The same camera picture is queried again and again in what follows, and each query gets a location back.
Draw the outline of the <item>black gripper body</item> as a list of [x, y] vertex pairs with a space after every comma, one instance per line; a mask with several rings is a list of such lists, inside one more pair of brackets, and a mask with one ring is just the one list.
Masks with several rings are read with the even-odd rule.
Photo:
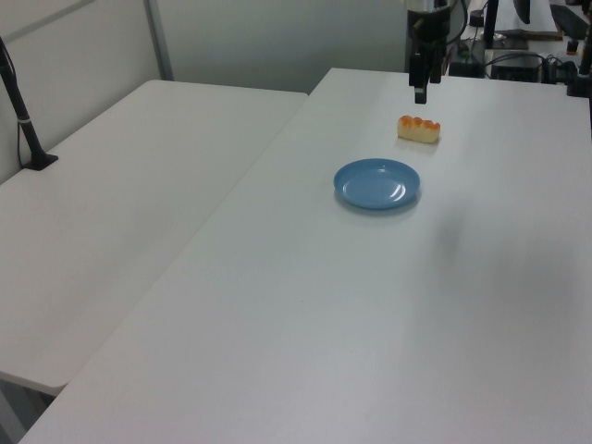
[[407, 33], [412, 53], [441, 53], [450, 33], [450, 2], [447, 0], [409, 0], [406, 2]]

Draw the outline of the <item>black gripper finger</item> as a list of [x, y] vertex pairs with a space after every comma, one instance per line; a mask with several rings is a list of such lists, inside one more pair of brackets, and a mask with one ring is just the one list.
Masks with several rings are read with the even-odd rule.
[[442, 66], [442, 45], [435, 44], [428, 54], [429, 62], [429, 81], [433, 84], [441, 82], [441, 66]]
[[428, 73], [426, 71], [425, 57], [421, 53], [412, 54], [409, 63], [409, 85], [413, 87], [414, 101], [417, 104], [426, 103], [427, 83]]

